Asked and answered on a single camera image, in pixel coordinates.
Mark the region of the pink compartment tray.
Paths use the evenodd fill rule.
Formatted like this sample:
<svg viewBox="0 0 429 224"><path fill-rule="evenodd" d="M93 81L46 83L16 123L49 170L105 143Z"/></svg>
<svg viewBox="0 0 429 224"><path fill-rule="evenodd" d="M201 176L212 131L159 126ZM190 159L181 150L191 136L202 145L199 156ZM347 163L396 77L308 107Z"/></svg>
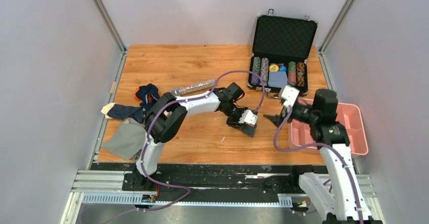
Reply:
<svg viewBox="0 0 429 224"><path fill-rule="evenodd" d="M347 130L352 156L358 157L366 155L369 149L359 107L354 104L339 103L336 112L336 121L344 125ZM288 145L290 148L296 148L314 142L308 124L297 120L293 120L289 124Z"/></svg>

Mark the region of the blue dealer button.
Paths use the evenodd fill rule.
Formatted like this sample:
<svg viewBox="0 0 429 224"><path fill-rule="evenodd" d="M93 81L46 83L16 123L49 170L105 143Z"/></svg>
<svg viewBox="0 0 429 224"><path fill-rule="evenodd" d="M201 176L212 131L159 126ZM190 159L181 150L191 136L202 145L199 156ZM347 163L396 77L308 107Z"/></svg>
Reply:
<svg viewBox="0 0 429 224"><path fill-rule="evenodd" d="M284 66L284 65L280 66L280 67L279 67L279 71L286 72L286 71L287 71L286 66Z"/></svg>

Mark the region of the navy white orange garment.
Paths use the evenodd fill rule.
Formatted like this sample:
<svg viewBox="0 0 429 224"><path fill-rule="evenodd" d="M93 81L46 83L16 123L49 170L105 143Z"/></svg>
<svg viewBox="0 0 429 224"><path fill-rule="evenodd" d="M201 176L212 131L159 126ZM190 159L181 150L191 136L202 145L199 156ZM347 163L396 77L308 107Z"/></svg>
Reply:
<svg viewBox="0 0 429 224"><path fill-rule="evenodd" d="M153 84L147 84L136 88L135 99L139 101L138 106L126 106L118 103L109 103L102 107L101 113L106 119L123 120L133 119L142 124L146 113L160 99L159 89Z"/></svg>

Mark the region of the yellow dealer button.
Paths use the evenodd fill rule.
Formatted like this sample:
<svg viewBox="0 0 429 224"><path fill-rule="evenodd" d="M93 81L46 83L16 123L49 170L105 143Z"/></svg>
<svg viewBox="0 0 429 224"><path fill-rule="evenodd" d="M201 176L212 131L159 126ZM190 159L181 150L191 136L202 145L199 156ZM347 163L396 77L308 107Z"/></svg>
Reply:
<svg viewBox="0 0 429 224"><path fill-rule="evenodd" d="M270 72L277 72L277 71L279 71L279 66L277 64L270 64L269 71Z"/></svg>

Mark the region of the brown poker chip stack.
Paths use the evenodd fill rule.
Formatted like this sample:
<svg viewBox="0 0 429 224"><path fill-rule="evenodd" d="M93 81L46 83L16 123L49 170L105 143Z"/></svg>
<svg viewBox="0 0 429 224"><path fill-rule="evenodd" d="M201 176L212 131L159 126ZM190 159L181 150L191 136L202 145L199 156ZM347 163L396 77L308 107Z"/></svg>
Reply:
<svg viewBox="0 0 429 224"><path fill-rule="evenodd" d="M297 86L304 87L305 86L305 63L299 62L296 65L296 81Z"/></svg>

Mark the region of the blue playing card deck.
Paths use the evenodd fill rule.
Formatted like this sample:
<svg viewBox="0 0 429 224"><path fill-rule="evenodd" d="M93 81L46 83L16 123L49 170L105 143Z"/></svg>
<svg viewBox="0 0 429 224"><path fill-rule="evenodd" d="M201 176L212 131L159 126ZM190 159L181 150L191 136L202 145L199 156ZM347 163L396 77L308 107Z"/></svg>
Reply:
<svg viewBox="0 0 429 224"><path fill-rule="evenodd" d="M286 71L270 71L268 75L268 86L282 88L288 84Z"/></svg>

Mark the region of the navy striped underwear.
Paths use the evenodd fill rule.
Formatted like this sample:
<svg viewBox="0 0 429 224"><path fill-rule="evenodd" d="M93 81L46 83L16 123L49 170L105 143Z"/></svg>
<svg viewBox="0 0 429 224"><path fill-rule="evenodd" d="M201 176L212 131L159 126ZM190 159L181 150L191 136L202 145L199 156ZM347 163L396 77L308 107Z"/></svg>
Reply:
<svg viewBox="0 0 429 224"><path fill-rule="evenodd" d="M257 128L257 124L255 124L255 125L250 125L250 124L244 123L244 124L241 126L241 131L242 131L245 135L247 135L247 136L249 136L249 137L253 138L253 137L254 137L254 134L255 134L255 130L256 130L256 128Z"/></svg>

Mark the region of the green poker chip stack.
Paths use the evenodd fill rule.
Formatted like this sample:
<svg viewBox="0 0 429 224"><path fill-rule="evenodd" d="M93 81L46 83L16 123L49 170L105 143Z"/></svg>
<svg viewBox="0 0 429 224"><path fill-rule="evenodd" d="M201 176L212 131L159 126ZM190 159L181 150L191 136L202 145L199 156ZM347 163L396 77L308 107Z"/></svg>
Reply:
<svg viewBox="0 0 429 224"><path fill-rule="evenodd" d="M288 84L295 86L297 82L297 73L296 73L296 62L291 61L288 63Z"/></svg>

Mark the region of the glittery silver microphone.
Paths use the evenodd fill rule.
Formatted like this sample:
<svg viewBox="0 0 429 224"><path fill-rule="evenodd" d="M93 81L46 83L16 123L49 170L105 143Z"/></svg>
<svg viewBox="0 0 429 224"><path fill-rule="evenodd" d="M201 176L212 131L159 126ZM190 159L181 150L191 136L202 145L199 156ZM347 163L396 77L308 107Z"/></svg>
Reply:
<svg viewBox="0 0 429 224"><path fill-rule="evenodd" d="M179 97L184 96L184 95L188 95L188 94L191 94L191 93L194 93L197 91L201 91L201 90L213 87L215 81L216 81L215 79L209 79L209 80L197 82L197 83L186 85L186 86L173 88L170 91L170 93L173 96L179 96Z"/></svg>

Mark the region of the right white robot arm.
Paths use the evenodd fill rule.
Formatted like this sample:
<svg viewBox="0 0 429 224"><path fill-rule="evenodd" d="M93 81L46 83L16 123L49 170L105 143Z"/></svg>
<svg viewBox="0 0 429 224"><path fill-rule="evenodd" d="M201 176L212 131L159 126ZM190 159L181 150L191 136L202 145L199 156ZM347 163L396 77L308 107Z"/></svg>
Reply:
<svg viewBox="0 0 429 224"><path fill-rule="evenodd" d="M336 92L325 88L316 90L311 105L300 103L298 95L298 89L286 85L279 93L281 113L265 116L278 127L273 137L274 148L280 152L291 152L291 149L278 146L280 130L293 120L307 124L314 142L296 147L294 151L317 147L325 161L333 192L327 190L311 169L292 175L290 188L307 194L323 223L382 223L373 217L360 189L347 130L336 119Z"/></svg>

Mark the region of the grey cloth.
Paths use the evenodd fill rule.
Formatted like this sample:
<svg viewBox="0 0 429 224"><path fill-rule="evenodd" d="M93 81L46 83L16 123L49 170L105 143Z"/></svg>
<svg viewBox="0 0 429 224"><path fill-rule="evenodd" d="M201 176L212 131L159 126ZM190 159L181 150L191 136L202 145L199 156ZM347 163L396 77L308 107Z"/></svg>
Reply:
<svg viewBox="0 0 429 224"><path fill-rule="evenodd" d="M136 160L141 154L146 139L143 124L133 119L121 123L113 136L102 144L109 153L124 160Z"/></svg>

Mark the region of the aluminium frame rail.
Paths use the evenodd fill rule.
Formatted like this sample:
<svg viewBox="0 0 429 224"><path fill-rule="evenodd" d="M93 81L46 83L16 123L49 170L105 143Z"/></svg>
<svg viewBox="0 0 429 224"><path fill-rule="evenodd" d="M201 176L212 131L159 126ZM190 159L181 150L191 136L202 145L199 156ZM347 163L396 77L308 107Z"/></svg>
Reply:
<svg viewBox="0 0 429 224"><path fill-rule="evenodd" d="M315 206L298 186L297 175L304 170L313 170L323 189L330 190L325 166L160 164L149 180L131 164L100 163L77 172L61 223L76 222L83 203L285 207L303 212Z"/></svg>

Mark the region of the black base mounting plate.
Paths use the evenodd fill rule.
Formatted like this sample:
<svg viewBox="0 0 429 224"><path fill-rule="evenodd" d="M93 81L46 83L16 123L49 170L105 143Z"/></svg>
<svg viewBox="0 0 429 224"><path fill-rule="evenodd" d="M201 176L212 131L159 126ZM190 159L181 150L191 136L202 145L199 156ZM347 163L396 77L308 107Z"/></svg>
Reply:
<svg viewBox="0 0 429 224"><path fill-rule="evenodd" d="M298 174L305 170L326 174L325 166L159 164L152 182L137 169L124 175L124 191L154 192L158 201L172 201L191 192L186 202L274 203L278 194L303 194Z"/></svg>

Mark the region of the grey poker chip stack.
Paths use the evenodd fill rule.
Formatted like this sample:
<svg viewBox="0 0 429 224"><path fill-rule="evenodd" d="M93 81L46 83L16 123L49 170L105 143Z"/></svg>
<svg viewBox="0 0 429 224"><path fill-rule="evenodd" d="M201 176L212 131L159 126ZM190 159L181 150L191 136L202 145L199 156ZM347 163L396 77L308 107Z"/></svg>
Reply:
<svg viewBox="0 0 429 224"><path fill-rule="evenodd" d="M262 79L261 85L267 86L269 74L269 59L262 58L260 66L260 77Z"/></svg>

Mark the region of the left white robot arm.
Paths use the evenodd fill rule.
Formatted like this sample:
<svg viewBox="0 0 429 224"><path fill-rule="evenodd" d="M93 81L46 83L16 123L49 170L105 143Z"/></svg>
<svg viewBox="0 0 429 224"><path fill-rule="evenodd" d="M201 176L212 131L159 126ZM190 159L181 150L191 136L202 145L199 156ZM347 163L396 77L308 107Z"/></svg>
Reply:
<svg viewBox="0 0 429 224"><path fill-rule="evenodd" d="M236 102L245 93L236 83L228 87L218 87L202 94L175 97L166 93L146 113L144 118L145 141L141 155L136 161L139 173L136 184L142 190L149 190L155 184L159 157L164 145L178 133L183 121L193 115L220 111L226 115L226 124L245 135L254 135L258 112L248 107L239 107Z"/></svg>

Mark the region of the black poker chip case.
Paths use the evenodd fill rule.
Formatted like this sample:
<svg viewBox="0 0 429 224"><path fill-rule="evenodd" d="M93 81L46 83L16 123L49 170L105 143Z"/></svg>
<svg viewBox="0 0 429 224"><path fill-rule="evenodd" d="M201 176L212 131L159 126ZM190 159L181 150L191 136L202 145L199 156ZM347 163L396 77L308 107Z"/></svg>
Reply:
<svg viewBox="0 0 429 224"><path fill-rule="evenodd" d="M300 95L305 96L309 92L307 60L318 28L318 22L311 19L299 19L274 16L270 9L268 14L259 15L256 20L253 44L251 49L250 70L252 70L253 58L268 58L269 65L277 64L279 67L294 61L305 63L305 86L296 87ZM251 76L248 76L247 87L253 90L265 90L268 93L277 93L281 88L251 84Z"/></svg>

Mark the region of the purple poker chip stack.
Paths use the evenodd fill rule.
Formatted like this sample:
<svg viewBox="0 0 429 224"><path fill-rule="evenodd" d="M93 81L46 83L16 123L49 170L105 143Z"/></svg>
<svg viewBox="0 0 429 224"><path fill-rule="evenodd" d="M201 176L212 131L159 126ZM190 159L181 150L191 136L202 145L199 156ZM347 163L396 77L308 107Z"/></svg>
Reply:
<svg viewBox="0 0 429 224"><path fill-rule="evenodd" d="M254 72L254 74L251 76L251 84L258 84L259 83L259 79L256 76L260 74L260 69L261 69L261 58L260 57L254 57L253 58L253 64L252 64L252 72Z"/></svg>

